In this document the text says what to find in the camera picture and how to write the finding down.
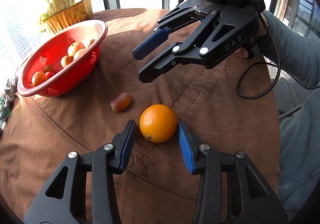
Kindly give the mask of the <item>grey sleeved right forearm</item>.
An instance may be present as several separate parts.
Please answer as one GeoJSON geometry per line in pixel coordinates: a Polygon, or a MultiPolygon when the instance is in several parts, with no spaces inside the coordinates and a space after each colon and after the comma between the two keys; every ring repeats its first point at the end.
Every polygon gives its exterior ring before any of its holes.
{"type": "Polygon", "coordinates": [[[269,11],[262,13],[271,34],[257,37],[260,53],[305,86],[319,85],[319,40],[303,37],[269,11]]]}

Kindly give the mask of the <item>right hand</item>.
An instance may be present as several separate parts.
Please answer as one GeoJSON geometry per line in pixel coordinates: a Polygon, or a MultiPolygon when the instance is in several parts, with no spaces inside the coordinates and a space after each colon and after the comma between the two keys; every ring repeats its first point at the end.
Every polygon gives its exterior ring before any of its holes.
{"type": "Polygon", "coordinates": [[[265,26],[267,26],[267,20],[264,17],[264,15],[262,14],[261,17],[259,18],[259,31],[258,31],[258,33],[255,36],[253,36],[251,39],[249,39],[249,42],[247,44],[245,44],[242,47],[240,47],[239,49],[237,49],[233,53],[233,56],[235,56],[235,58],[241,58],[241,59],[247,59],[247,60],[253,59],[255,56],[254,46],[257,43],[258,37],[262,37],[267,34],[267,30],[266,30],[265,26]]]}

